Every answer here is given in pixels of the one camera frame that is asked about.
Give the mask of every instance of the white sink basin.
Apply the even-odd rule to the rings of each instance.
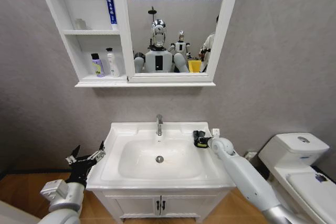
[[[92,168],[88,189],[234,187],[223,164],[208,149],[194,146],[193,131],[210,136],[207,123],[112,123],[106,156]],[[156,157],[162,156],[158,163]]]
[[[155,160],[157,156],[163,157],[162,163]],[[196,177],[201,172],[196,148],[191,141],[184,140],[130,141],[119,162],[119,173],[127,178],[181,179]]]

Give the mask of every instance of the cabinet door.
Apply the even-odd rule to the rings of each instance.
[[[161,216],[166,217],[198,217],[201,215],[202,206],[213,196],[162,196]]]
[[[160,215],[160,196],[128,196],[115,199],[123,215],[121,218],[144,218]]]

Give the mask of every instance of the bottle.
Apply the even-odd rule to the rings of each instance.
[[[99,59],[98,54],[91,54],[92,57],[92,65],[95,68],[95,73],[97,77],[104,77],[104,70],[103,70],[103,64],[101,63],[101,60]]]
[[[112,52],[112,48],[107,48],[106,51],[108,52],[107,53],[107,59],[109,60],[109,64],[110,64],[110,67],[111,67],[111,74],[114,76],[114,77],[119,77],[120,75],[120,71],[119,71],[119,68],[117,66],[117,61],[116,61],[116,57],[114,55],[114,53]]]

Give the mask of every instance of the bottle cap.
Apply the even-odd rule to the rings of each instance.
[[[91,54],[93,60],[99,60],[98,54]]]

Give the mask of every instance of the sink drain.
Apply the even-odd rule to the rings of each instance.
[[[162,163],[163,162],[163,156],[157,156],[155,159],[158,163]]]

